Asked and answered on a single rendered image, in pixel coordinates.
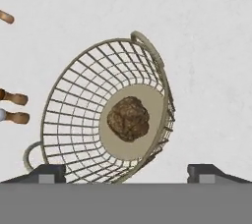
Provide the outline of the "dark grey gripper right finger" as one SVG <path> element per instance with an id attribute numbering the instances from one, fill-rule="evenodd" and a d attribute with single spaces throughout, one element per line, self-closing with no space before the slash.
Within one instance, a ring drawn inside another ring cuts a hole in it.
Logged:
<path id="1" fill-rule="evenodd" d="M 213 164 L 189 164 L 188 184 L 250 184 L 250 181 L 224 173 Z"/>

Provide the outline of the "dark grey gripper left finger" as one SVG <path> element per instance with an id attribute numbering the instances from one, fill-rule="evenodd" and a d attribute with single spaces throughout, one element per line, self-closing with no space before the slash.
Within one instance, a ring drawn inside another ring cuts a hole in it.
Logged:
<path id="1" fill-rule="evenodd" d="M 7 180 L 7 183 L 63 184 L 66 167 L 62 164 L 41 164 L 28 174 Z"/>

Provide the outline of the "brown round bread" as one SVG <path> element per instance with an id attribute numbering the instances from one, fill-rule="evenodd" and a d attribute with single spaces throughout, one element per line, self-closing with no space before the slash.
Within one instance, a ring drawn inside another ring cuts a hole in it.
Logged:
<path id="1" fill-rule="evenodd" d="M 106 121 L 109 129 L 121 140 L 133 142 L 145 136 L 150 128 L 150 114 L 136 96 L 127 96 L 109 111 Z"/>

